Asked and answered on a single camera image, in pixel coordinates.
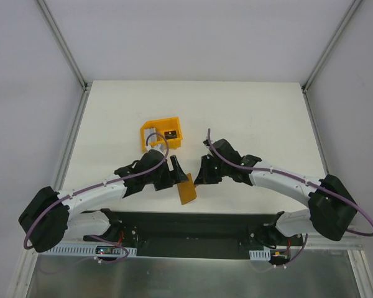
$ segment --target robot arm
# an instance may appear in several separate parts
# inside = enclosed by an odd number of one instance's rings
[[[354,207],[312,186],[319,185],[355,204],[351,195],[335,176],[327,175],[324,179],[320,179],[282,170],[259,157],[241,156],[225,139],[214,142],[212,147],[207,140],[203,143],[210,152],[201,157],[201,168],[195,179],[195,185],[216,184],[227,176],[238,183],[277,191],[297,200],[307,208],[297,212],[279,212],[271,224],[256,231],[256,237],[265,245],[276,245],[293,235],[311,232],[318,232],[326,238],[338,241],[357,212]],[[240,167],[224,162],[218,155]]]
[[[157,145],[140,160],[118,168],[114,174],[95,184],[59,192],[55,192],[50,186],[41,189],[19,217],[25,233],[32,229],[29,240],[35,250],[47,251],[63,238],[94,241],[89,235],[100,235],[105,240],[118,242],[123,227],[109,209],[93,213],[82,212],[104,202],[140,192],[146,184],[153,184],[155,190],[159,191],[188,181],[176,156],[170,157],[172,171],[168,168],[167,160],[162,161],[165,158],[162,147]],[[162,164],[159,167],[150,170],[160,162]],[[47,208],[58,201],[61,202],[47,212]],[[33,227],[43,213],[41,220]]]

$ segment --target silver metal floor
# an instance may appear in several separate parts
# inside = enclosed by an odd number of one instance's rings
[[[56,271],[80,259],[40,255],[39,266]],[[360,297],[347,251],[306,250],[286,270],[257,272],[267,267],[266,262],[237,260],[129,258],[107,265],[87,260],[54,275],[35,269],[27,296]]]

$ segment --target white wall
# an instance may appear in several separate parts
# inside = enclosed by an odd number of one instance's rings
[[[0,297],[22,251],[18,217],[52,182],[80,96],[35,3],[0,1]]]
[[[352,0],[47,0],[88,81],[304,83]]]
[[[373,217],[373,0],[352,20],[308,98],[330,171]],[[373,273],[373,238],[364,248]]]

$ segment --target orange plastic container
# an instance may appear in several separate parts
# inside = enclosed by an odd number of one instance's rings
[[[147,121],[140,129],[142,152],[147,151],[145,148],[145,129],[155,129],[156,132],[164,135],[171,149],[181,147],[182,133],[178,117]],[[153,147],[165,143],[160,137],[157,137],[157,139],[156,142],[149,142],[149,145]]]

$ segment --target white table surface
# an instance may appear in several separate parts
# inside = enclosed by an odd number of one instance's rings
[[[171,150],[193,179],[202,141],[225,138],[241,155],[252,154],[279,167],[324,177],[320,154],[298,83],[202,81],[94,81],[64,189],[90,184],[142,156],[140,128],[148,120],[179,117],[182,146]],[[304,207],[268,189],[230,178],[198,186],[198,197],[181,205],[177,187],[138,194],[98,205],[112,210],[261,214]]]

